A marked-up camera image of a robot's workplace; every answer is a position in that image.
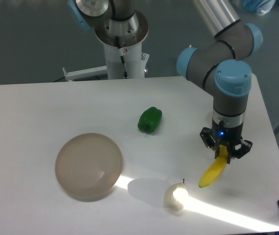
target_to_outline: white table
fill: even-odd
[[[146,135],[137,122],[151,106],[163,118]],[[212,97],[183,77],[0,86],[0,234],[279,231],[279,150],[256,78],[242,133],[251,152],[198,188],[214,161],[199,136],[211,127],[211,112]],[[54,173],[61,147],[88,132],[112,138],[124,158],[118,186],[91,203],[68,196]],[[183,178],[195,207],[175,215],[163,208],[163,195]]]

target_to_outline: green bell pepper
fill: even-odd
[[[138,121],[138,129],[148,134],[153,133],[162,118],[162,111],[156,107],[150,107],[140,116]]]

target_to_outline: yellow banana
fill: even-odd
[[[216,158],[214,163],[209,167],[209,169],[203,174],[202,178],[199,181],[198,186],[200,188],[204,188],[214,183],[222,174],[227,163],[228,163],[227,147],[220,145],[219,156]]]

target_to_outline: gray floor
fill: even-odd
[[[150,77],[178,75],[176,59],[184,48],[214,42],[190,0],[135,2],[150,25],[143,43],[151,55]],[[279,5],[261,17],[238,14],[263,32],[263,47],[245,61],[257,75],[274,125],[279,119]],[[0,0],[0,84],[52,82],[63,76],[63,66],[76,71],[103,65],[101,44],[92,31],[79,29],[67,0]]]

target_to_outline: blue joint cap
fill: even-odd
[[[248,26],[248,28],[250,28],[253,33],[253,37],[254,37],[254,47],[253,47],[253,51],[252,51],[252,54],[253,54],[262,45],[262,42],[263,42],[262,33],[261,33],[260,29],[253,23],[246,23],[245,25]]]
[[[76,8],[75,3],[73,0],[68,1],[68,7],[70,9],[70,12],[75,19],[76,23],[80,26],[80,28],[84,31],[90,30],[90,26],[87,24],[87,22],[84,20],[84,18],[81,16],[79,10]]]
[[[252,87],[252,69],[244,61],[226,60],[218,65],[214,81],[223,93],[243,97]]]
[[[177,71],[178,73],[187,79],[187,67],[190,58],[192,57],[193,53],[198,50],[195,47],[188,47],[178,56],[177,60]]]

